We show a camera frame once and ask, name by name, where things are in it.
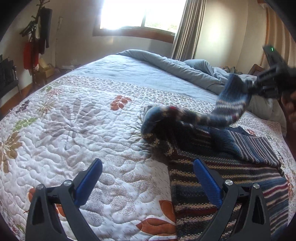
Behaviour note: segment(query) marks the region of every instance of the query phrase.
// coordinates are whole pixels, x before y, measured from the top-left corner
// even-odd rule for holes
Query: window
[[[104,0],[95,36],[134,36],[173,42],[186,0]]]

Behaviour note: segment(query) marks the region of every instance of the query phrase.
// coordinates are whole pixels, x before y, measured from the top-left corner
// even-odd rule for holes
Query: silver bolt
[[[38,189],[38,190],[41,190],[43,187],[44,187],[43,184],[39,184],[39,185],[37,186],[37,189]]]
[[[256,188],[256,189],[259,189],[260,185],[258,183],[254,183],[253,187]]]
[[[71,180],[64,181],[64,185],[65,186],[70,186],[71,184],[72,184],[72,181]]]
[[[233,184],[233,181],[227,179],[227,180],[225,181],[225,184],[228,185],[228,186],[231,186],[231,185]]]

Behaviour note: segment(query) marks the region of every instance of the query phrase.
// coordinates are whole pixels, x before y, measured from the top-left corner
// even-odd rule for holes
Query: knit sweater
[[[237,82],[235,76],[230,79],[208,115],[176,107],[152,107],[145,114],[142,137],[170,159],[168,170],[178,240],[198,240],[217,211],[194,174],[193,161],[198,156],[222,178],[237,185],[259,183],[267,203],[272,240],[287,226],[288,186],[268,141],[253,137],[242,128],[208,127],[227,126],[243,114],[250,96],[244,93],[244,85]],[[234,87],[237,91],[232,101]],[[239,208],[235,207],[222,240],[229,237]]]

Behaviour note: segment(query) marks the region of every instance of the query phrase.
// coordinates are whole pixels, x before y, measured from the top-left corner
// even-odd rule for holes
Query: striped curtain
[[[187,0],[178,32],[172,47],[171,58],[184,61],[195,55],[207,0]]]
[[[267,11],[267,29],[265,44],[271,44],[288,63],[290,67],[296,67],[296,43],[280,17],[270,7]],[[263,54],[261,66],[268,69],[268,62]]]

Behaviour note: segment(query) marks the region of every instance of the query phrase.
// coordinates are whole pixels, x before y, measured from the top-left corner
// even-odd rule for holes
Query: white quilted bedspread
[[[60,185],[95,158],[103,173],[81,212],[101,240],[175,240],[166,165],[141,139],[147,105],[209,112],[213,104],[131,83],[65,76],[35,92],[0,122],[0,212],[15,235],[24,230],[33,188]],[[295,161],[279,124],[243,116],[235,124],[269,139],[289,179],[295,213]],[[61,207],[59,217],[71,239]]]

